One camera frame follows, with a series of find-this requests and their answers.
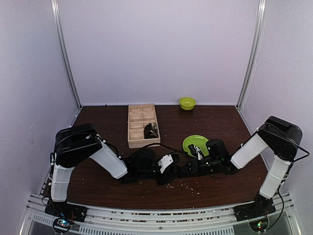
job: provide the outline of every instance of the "white bracket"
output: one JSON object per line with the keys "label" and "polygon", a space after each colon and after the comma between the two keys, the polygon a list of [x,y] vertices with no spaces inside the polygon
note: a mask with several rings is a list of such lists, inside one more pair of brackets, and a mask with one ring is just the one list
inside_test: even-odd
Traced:
{"label": "white bracket", "polygon": [[173,158],[172,156],[169,154],[169,155],[165,155],[163,158],[161,158],[160,161],[158,161],[158,165],[161,167],[161,174],[165,171],[165,169],[170,165],[172,164],[173,162]]}

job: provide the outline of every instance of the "yellow-green bowl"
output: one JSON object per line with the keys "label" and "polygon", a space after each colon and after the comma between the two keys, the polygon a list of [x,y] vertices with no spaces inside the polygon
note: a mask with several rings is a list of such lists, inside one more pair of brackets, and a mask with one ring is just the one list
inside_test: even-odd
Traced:
{"label": "yellow-green bowl", "polygon": [[179,99],[179,104],[183,110],[192,110],[197,102],[191,97],[182,97]]}

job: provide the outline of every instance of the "green bowl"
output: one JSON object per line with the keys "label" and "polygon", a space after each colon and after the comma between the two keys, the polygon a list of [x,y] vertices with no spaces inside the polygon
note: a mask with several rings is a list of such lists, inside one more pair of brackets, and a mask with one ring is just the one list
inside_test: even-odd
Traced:
{"label": "green bowl", "polygon": [[192,110],[195,107],[196,103],[197,102],[195,101],[195,99],[191,97],[182,97],[179,99],[180,107],[183,110]]}
{"label": "green bowl", "polygon": [[189,145],[193,144],[193,145],[198,146],[202,150],[202,153],[205,156],[207,156],[209,155],[209,151],[207,150],[207,147],[205,144],[208,141],[209,140],[204,136],[198,136],[198,135],[188,136],[182,143],[182,148],[184,149],[185,152],[188,153],[189,156],[194,157],[191,155],[190,149],[188,148]]}

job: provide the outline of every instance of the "metal frame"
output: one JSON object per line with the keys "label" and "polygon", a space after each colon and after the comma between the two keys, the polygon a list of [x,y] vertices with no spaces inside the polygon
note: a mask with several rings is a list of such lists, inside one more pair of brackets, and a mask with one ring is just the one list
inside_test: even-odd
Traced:
{"label": "metal frame", "polygon": [[238,109],[241,109],[244,98],[246,96],[246,93],[248,91],[248,86],[252,77],[253,72],[253,65],[257,56],[257,52],[260,46],[260,40],[263,32],[263,26],[264,26],[264,19],[265,19],[265,11],[266,11],[266,0],[260,0],[259,2],[259,11],[256,19],[256,25],[255,25],[255,31],[254,31],[254,38],[253,38],[253,44],[251,49],[251,54],[248,62],[248,67],[246,70],[246,75],[243,83],[243,87],[241,89],[239,99],[237,102],[236,107]]}
{"label": "metal frame", "polygon": [[72,74],[72,70],[70,68],[69,65],[69,59],[68,59],[68,55],[67,55],[67,49],[65,46],[65,40],[64,40],[64,35],[63,35],[63,30],[62,30],[62,24],[61,24],[61,16],[60,16],[60,10],[59,10],[59,1],[58,0],[52,0],[52,12],[53,12],[53,17],[54,17],[54,21],[57,27],[57,31],[58,31],[58,36],[59,36],[59,43],[60,43],[60,47],[61,47],[61,53],[62,53],[62,59],[63,59],[63,63],[64,63],[64,67],[65,67],[65,71],[67,74],[67,79],[69,82],[69,86],[70,89],[72,91],[72,94],[74,96],[75,102],[76,102],[76,106],[78,109],[80,109],[82,107],[82,104],[80,102],[79,96],[78,96],[78,92],[75,86],[75,82],[73,79],[73,74]]}
{"label": "metal frame", "polygon": [[[285,219],[290,224],[292,234],[301,235],[290,195],[283,194],[283,199],[287,214]],[[55,217],[45,214],[45,206],[41,200],[42,196],[30,195],[19,235],[28,235],[33,221],[47,226],[52,225]],[[281,199],[275,196],[273,201],[276,207],[273,214],[279,214],[282,208]],[[85,222],[76,222],[71,231],[85,235],[233,235],[233,226],[248,222],[247,220],[237,222],[234,215],[233,207],[243,204],[245,203],[200,209],[151,211],[84,205],[88,208]]]}

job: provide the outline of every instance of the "mounting plate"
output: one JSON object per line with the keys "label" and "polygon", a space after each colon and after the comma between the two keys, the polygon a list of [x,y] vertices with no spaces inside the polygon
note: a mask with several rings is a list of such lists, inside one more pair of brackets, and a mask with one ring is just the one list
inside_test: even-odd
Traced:
{"label": "mounting plate", "polygon": [[[234,207],[234,212],[237,221],[243,221],[243,220],[249,220],[249,219],[255,219],[257,217],[265,216],[264,212],[253,210],[255,208],[255,202],[244,204],[240,206]],[[276,208],[273,204],[267,206],[268,214],[274,213],[276,211]]]}
{"label": "mounting plate", "polygon": [[[55,211],[55,208],[58,208],[57,207],[57,204],[56,202],[53,203],[54,205],[54,208],[50,207],[50,203],[48,201],[46,208],[45,208],[45,213],[46,214],[50,214],[52,216],[55,216],[55,217],[60,217],[60,215]],[[62,211],[64,212],[65,215],[65,218],[68,219],[68,220],[71,220],[72,219],[72,212],[73,212],[73,220],[74,221],[77,221],[77,222],[84,222],[85,221],[85,217],[86,217],[86,214],[87,214],[87,208],[86,207],[82,207],[82,206],[78,206],[78,205],[73,205],[73,204],[69,204],[69,203],[62,203]]]}

